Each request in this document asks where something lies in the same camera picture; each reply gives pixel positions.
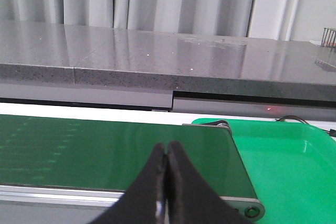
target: gray stone slab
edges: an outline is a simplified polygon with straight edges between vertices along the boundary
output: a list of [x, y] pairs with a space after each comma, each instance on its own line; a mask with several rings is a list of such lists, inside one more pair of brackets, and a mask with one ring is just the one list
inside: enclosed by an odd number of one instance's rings
[[0, 80], [336, 101], [336, 52], [308, 42], [0, 22]]
[[37, 83], [73, 84], [73, 68], [0, 63], [0, 81], [34, 81]]

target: white wall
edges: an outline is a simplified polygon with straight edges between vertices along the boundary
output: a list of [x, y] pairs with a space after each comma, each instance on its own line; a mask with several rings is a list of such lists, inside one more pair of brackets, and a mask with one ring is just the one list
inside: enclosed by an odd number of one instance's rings
[[249, 37], [320, 40], [324, 27], [336, 27], [335, 0], [255, 0]]
[[324, 27], [336, 27], [336, 0], [300, 0], [291, 40], [320, 40]]

